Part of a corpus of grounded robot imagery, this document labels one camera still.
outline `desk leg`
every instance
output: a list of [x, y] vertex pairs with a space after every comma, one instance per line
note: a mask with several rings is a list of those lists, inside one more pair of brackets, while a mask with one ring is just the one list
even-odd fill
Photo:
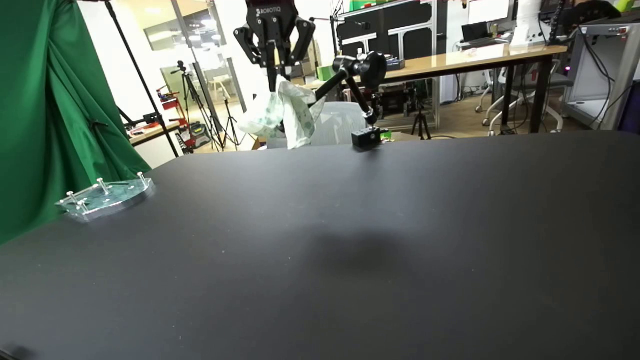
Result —
[[536, 83], [536, 96], [533, 99], [533, 109], [531, 111], [531, 123], [529, 123], [529, 133], [537, 133], [542, 123], [542, 113], [547, 98], [547, 85], [549, 76], [551, 76], [551, 67], [553, 64], [551, 55], [545, 57], [539, 66], [538, 82]]
[[513, 73], [515, 67], [513, 65], [507, 67], [506, 82], [504, 84], [504, 98], [502, 100], [502, 122], [500, 126], [500, 134], [508, 135], [513, 132], [509, 129], [509, 105], [511, 104], [511, 88], [513, 87]]

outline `wooden floor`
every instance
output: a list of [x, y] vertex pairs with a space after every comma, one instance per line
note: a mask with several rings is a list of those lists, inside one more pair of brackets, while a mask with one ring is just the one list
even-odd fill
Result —
[[[552, 90], [549, 94], [549, 106], [556, 110], [558, 113], [561, 113], [560, 109], [560, 96], [562, 95], [562, 91]], [[480, 96], [473, 96], [466, 98], [459, 102], [454, 102], [448, 105], [441, 105], [440, 107], [440, 129], [434, 129], [432, 126], [429, 127], [432, 135], [447, 135], [453, 136], [455, 138], [472, 138], [478, 136], [487, 136], [489, 128], [487, 126], [482, 125], [482, 121], [486, 116], [486, 110], [491, 105], [491, 94], [487, 95], [484, 98], [483, 102], [483, 112], [476, 113], [476, 106], [478, 106], [480, 101]], [[496, 116], [499, 110], [493, 112], [492, 117]], [[412, 113], [409, 117], [403, 117], [402, 115], [391, 115], [383, 120], [380, 120], [377, 123], [377, 126], [380, 127], [388, 127], [394, 132], [402, 132], [405, 134], [410, 134], [413, 126], [413, 119], [416, 113]], [[515, 114], [515, 123], [516, 125], [520, 125], [527, 115], [527, 110], [525, 106], [518, 106]], [[430, 111], [426, 111], [426, 116], [428, 121], [431, 118]], [[511, 117], [509, 118], [509, 126], [514, 127], [512, 119], [514, 118], [513, 112], [511, 112]], [[531, 107], [529, 107], [529, 118], [531, 117]], [[540, 127], [540, 132], [550, 131], [556, 128], [556, 120], [548, 115], [544, 118], [543, 121], [544, 126]], [[581, 123], [573, 120], [571, 118], [564, 118], [563, 131], [581, 131], [585, 130], [587, 127], [583, 126]], [[499, 124], [493, 127], [493, 130], [496, 133], [500, 132]], [[525, 121], [520, 127], [517, 129], [518, 134], [526, 134], [529, 132], [529, 121]], [[438, 140], [448, 140], [447, 138], [437, 138]], [[251, 150], [254, 141], [252, 138], [247, 136], [245, 141], [238, 147], [239, 151]], [[235, 151], [235, 148], [232, 145], [228, 145], [225, 147], [225, 151]], [[211, 149], [211, 145], [207, 144], [199, 149], [196, 149], [195, 152], [198, 153], [207, 153], [207, 152], [216, 152], [216, 149]]]

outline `white cloth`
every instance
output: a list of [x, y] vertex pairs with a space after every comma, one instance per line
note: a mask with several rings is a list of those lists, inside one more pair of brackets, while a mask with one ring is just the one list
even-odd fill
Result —
[[326, 97], [316, 102], [313, 90], [294, 85], [280, 75], [276, 80], [276, 92], [266, 90], [257, 94], [238, 122], [238, 128], [245, 133], [278, 137], [281, 132], [276, 126], [283, 122], [288, 149], [310, 144]]

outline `green backdrop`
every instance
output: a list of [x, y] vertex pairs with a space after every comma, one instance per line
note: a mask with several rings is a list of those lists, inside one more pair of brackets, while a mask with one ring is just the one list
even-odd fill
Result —
[[67, 191], [149, 166], [125, 135], [74, 1], [4, 1], [0, 24], [2, 244], [56, 218]]

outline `black tabletop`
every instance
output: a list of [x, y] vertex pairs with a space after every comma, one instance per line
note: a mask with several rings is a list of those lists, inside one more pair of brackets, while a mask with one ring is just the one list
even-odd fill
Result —
[[640, 138], [189, 155], [0, 247], [33, 359], [637, 359]]

